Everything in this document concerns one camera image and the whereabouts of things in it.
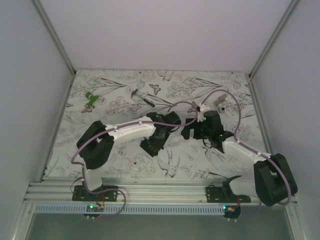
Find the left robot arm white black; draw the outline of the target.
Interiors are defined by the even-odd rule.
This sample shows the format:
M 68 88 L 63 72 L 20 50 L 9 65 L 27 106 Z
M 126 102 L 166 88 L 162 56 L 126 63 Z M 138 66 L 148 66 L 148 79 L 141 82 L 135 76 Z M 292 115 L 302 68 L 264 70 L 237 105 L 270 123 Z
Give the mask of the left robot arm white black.
M 76 143 L 84 161 L 84 195 L 91 201 L 101 197 L 101 167 L 108 161 L 115 144 L 143 138 L 140 147 L 155 157 L 164 148 L 172 129 L 180 124 L 181 120 L 174 111 L 166 115 L 150 112 L 137 121 L 120 125 L 104 125 L 100 120 L 92 123 Z

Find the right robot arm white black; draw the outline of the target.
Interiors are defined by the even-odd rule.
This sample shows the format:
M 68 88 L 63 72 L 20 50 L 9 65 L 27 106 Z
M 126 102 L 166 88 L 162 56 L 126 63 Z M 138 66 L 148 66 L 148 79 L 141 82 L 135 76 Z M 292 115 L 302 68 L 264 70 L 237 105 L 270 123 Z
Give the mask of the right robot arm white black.
M 285 156 L 263 153 L 236 140 L 232 132 L 224 130 L 217 111 L 201 112 L 197 120 L 188 118 L 185 123 L 181 131 L 184 139 L 208 140 L 212 148 L 253 166 L 253 177 L 236 175 L 222 183 L 221 195 L 226 202 L 247 196 L 271 207 L 298 192 Z

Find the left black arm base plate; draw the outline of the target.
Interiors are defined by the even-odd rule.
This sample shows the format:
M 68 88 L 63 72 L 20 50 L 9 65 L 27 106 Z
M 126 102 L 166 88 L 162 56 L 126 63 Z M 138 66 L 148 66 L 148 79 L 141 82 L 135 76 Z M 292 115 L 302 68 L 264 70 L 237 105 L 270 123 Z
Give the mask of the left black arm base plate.
M 116 202 L 118 195 L 118 186 L 115 185 L 102 185 L 94 192 L 101 192 L 108 190 L 100 194 L 89 193 L 84 185 L 76 185 L 72 194 L 72 201 L 74 202 L 95 202 L 99 200 L 100 202 Z

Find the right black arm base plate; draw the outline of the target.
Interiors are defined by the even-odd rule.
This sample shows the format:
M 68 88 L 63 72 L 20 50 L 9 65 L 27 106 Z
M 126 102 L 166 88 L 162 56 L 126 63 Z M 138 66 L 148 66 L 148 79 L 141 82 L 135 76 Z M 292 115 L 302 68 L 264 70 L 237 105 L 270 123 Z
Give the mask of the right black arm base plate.
M 247 195 L 236 195 L 229 187 L 209 185 L 205 188 L 208 203 L 250 203 L 251 198 Z

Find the black fuse box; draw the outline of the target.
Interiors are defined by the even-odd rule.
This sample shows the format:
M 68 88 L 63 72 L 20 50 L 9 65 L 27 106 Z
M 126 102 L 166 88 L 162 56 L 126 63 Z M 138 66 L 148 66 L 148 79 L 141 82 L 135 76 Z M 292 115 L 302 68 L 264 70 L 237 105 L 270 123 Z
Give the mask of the black fuse box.
M 151 157 L 158 156 L 159 151 L 164 149 L 162 144 L 152 143 L 147 139 L 141 141 L 140 147 Z

